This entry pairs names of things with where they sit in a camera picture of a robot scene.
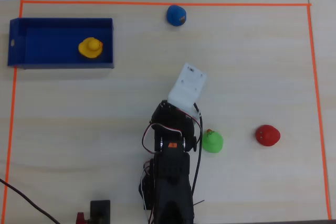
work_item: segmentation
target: black cable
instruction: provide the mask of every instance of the black cable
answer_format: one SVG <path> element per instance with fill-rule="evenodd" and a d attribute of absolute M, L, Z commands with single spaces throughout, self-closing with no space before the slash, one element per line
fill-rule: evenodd
<path fill-rule="evenodd" d="M 16 192 L 17 194 L 19 194 L 21 197 L 23 197 L 26 201 L 28 201 L 29 204 L 31 204 L 36 210 L 38 210 L 39 212 L 41 212 L 42 214 L 44 214 L 45 216 L 47 216 L 50 220 L 52 220 L 55 224 L 60 224 L 53 216 L 51 216 L 50 214 L 48 214 L 47 212 L 45 212 L 43 209 L 39 208 L 34 202 L 32 202 L 26 195 L 24 195 L 23 193 L 21 193 L 18 189 L 16 189 L 14 186 L 11 186 L 9 183 L 3 181 L 2 179 L 0 179 L 0 182 L 4 185 L 6 185 L 7 187 L 9 187 L 10 189 L 12 189 L 14 192 Z"/>
<path fill-rule="evenodd" d="M 194 103 L 194 107 L 196 109 L 197 112 L 199 112 L 199 109 L 196 105 L 196 103 Z M 193 188 L 191 190 L 192 195 L 194 195 L 194 190 L 195 190 L 195 186 L 196 186 L 196 180 L 197 180 L 197 176 L 198 176 L 198 170 L 200 168 L 200 163 L 201 163 L 201 154 L 202 154 L 202 138 L 203 138 L 203 120 L 202 120 L 202 115 L 200 114 L 199 117 L 199 122 L 201 125 L 201 132 L 199 133 L 199 139 L 200 139 L 200 146 L 199 146 L 199 150 L 198 150 L 198 160 L 197 160 L 197 166 L 196 166 L 196 172 L 195 172 L 195 177 L 194 177 L 194 182 L 193 182 Z"/>
<path fill-rule="evenodd" d="M 201 200 L 201 201 L 195 203 L 194 206 L 196 206 L 196 205 L 198 205 L 199 203 L 202 203 L 202 202 L 204 202 L 204 201 L 205 201 L 205 199 L 203 199 L 203 200 Z"/>

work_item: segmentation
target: orange tape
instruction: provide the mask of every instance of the orange tape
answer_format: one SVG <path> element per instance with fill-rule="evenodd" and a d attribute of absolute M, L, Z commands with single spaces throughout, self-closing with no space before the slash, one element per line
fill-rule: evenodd
<path fill-rule="evenodd" d="M 313 44 L 313 33 L 311 26 L 311 15 L 310 15 L 310 3 L 307 4 L 267 4 L 267 3 L 165 3 L 165 2 L 124 2 L 124 1 L 38 1 L 38 0 L 20 0 L 19 17 L 22 17 L 23 4 L 101 4 L 101 5 L 184 5 L 184 6 L 306 6 L 308 15 L 308 27 L 309 27 L 309 37 L 310 37 L 310 47 L 312 56 L 312 65 L 314 73 L 314 83 L 316 92 L 316 102 L 318 109 L 319 127 L 320 127 L 320 141 L 321 141 L 321 151 L 322 151 L 322 163 L 323 163 L 323 176 L 324 176 L 324 190 L 325 190 L 325 202 L 327 205 L 328 219 L 331 220 L 331 208 L 329 200 L 329 186 L 328 186 L 328 171 L 327 171 L 327 160 L 326 160 L 326 149 L 324 146 L 324 136 L 323 136 L 323 125 L 322 125 L 322 113 L 320 104 L 320 94 L 319 85 L 317 78 L 316 60 Z M 9 168 L 11 164 L 11 151 L 12 151 L 12 138 L 13 138 L 13 124 L 14 124 L 14 110 L 15 110 L 15 93 L 16 93 L 16 77 L 17 68 L 14 67 L 13 76 L 13 88 L 12 88 L 12 106 L 11 106 L 11 117 L 9 125 L 9 136 L 8 136 L 8 150 L 7 150 L 7 163 L 6 163 L 6 175 L 5 181 L 8 182 L 9 179 Z M 5 224 L 5 214 L 6 214 L 6 203 L 7 203 L 7 186 L 4 189 L 4 199 L 2 208 L 1 224 Z"/>
<path fill-rule="evenodd" d="M 23 11 L 23 0 L 20 0 L 19 8 L 19 18 L 22 18 Z M 16 76 L 17 76 L 17 67 L 14 67 L 13 74 L 13 87 L 12 87 L 12 105 L 11 105 L 11 117 L 9 121 L 9 135 L 8 135 L 8 149 L 7 149 L 7 162 L 6 162 L 6 175 L 5 181 L 8 183 L 9 180 L 9 168 L 11 166 L 11 153 L 12 153 L 12 139 L 13 139 L 13 125 L 14 125 L 14 111 L 15 111 L 15 93 L 16 93 Z M 5 215 L 6 215 L 6 204 L 7 204 L 7 186 L 4 189 L 4 199 L 2 204 L 2 215 L 1 215 L 1 224 L 5 224 Z"/>
<path fill-rule="evenodd" d="M 184 5 L 184 6 L 310 6 L 311 4 L 267 4 L 267 3 L 167 3 L 128 1 L 49 1 L 23 0 L 27 4 L 98 4 L 98 5 Z"/>
<path fill-rule="evenodd" d="M 309 6 L 307 6 L 307 15 L 308 15 L 308 27 L 309 27 L 309 37 L 310 37 L 311 59 L 312 59 L 313 72 L 314 72 L 317 114 L 318 114 L 318 117 L 319 117 L 319 126 L 320 126 L 320 140 L 321 140 L 321 151 L 322 151 L 322 164 L 323 164 L 325 203 L 327 205 L 328 219 L 331 220 L 331 208 L 330 208 L 330 200 L 329 200 L 327 159 L 325 157 L 326 156 L 325 155 L 326 154 L 325 153 L 326 149 L 325 149 L 325 146 L 324 146 L 322 112 L 321 112 L 321 103 L 320 103 L 320 92 L 319 92 L 319 83 L 318 83 L 318 79 L 317 79 L 315 49 L 314 49 L 314 41 L 313 41 L 313 30 L 312 30 L 312 26 L 311 26 L 311 16 L 310 16 L 310 7 Z"/>

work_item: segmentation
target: wooden table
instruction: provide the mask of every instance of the wooden table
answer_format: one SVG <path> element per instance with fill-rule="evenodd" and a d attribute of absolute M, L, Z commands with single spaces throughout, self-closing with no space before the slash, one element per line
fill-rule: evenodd
<path fill-rule="evenodd" d="M 325 13 L 314 8 L 320 0 L 310 1 L 314 39 L 319 42 L 316 62 L 327 165 L 334 181 L 334 57 L 325 53 L 322 40 L 332 34 L 334 23 L 331 16 L 329 22 L 319 23 L 319 15 Z M 6 67 L 8 24 L 19 15 L 19 2 L 4 1 L 1 6 L 4 178 L 13 85 L 13 69 Z M 208 74 L 198 102 L 204 128 L 219 131 L 225 142 L 219 154 L 202 154 L 194 201 L 205 202 L 195 206 L 195 222 L 328 219 L 307 7 L 183 6 L 187 22 L 179 28 L 165 22 L 167 7 L 24 4 L 23 17 L 112 17 L 116 63 L 113 70 L 17 71 L 9 182 L 61 223 L 74 223 L 76 213 L 88 213 L 89 201 L 96 199 L 111 200 L 111 223 L 145 223 L 138 184 L 142 164 L 151 156 L 142 148 L 141 136 L 189 62 Z M 330 50 L 333 41 L 328 42 Z M 266 148 L 255 141 L 254 130 L 262 124 L 280 131 L 275 146 Z M 148 146 L 153 144 L 151 136 Z M 197 153 L 190 155 L 192 181 Z M 336 188 L 329 182 L 332 202 Z M 6 224 L 50 223 L 15 192 L 9 190 L 5 198 Z"/>

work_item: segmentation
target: red toy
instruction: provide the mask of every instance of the red toy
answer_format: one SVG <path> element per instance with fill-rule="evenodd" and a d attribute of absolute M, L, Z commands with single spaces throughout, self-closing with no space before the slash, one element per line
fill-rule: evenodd
<path fill-rule="evenodd" d="M 263 146 L 272 146 L 280 140 L 280 132 L 271 125 L 262 125 L 256 131 L 256 139 Z"/>

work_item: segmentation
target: green ball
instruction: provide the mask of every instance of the green ball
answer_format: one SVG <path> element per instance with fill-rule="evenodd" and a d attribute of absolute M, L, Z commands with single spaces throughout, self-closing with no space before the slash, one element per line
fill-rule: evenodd
<path fill-rule="evenodd" d="M 203 143 L 202 146 L 204 150 L 211 153 L 218 153 L 223 148 L 223 137 L 215 131 L 207 130 L 203 134 Z"/>

